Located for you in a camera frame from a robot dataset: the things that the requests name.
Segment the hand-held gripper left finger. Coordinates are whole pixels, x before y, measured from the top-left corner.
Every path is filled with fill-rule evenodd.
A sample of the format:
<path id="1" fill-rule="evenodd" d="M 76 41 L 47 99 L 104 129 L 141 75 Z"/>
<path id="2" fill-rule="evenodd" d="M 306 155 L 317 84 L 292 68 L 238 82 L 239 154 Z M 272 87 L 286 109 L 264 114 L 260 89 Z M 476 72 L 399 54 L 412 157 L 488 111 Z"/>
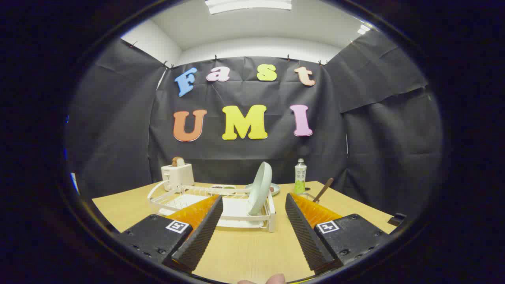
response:
<path id="1" fill-rule="evenodd" d="M 138 256 L 157 264 L 194 271 L 223 212 L 223 198 L 213 195 L 169 216 L 150 214 L 116 239 Z"/>

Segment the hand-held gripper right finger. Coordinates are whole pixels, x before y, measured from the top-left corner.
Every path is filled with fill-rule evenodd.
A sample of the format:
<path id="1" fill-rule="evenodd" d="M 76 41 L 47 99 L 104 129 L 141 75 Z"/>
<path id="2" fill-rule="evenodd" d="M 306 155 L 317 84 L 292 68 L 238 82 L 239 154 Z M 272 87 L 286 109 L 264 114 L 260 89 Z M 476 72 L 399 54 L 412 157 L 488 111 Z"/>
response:
<path id="1" fill-rule="evenodd" d="M 390 235 L 359 214 L 335 212 L 289 193 L 285 209 L 310 270 L 316 275 L 359 260 L 390 240 Z"/>

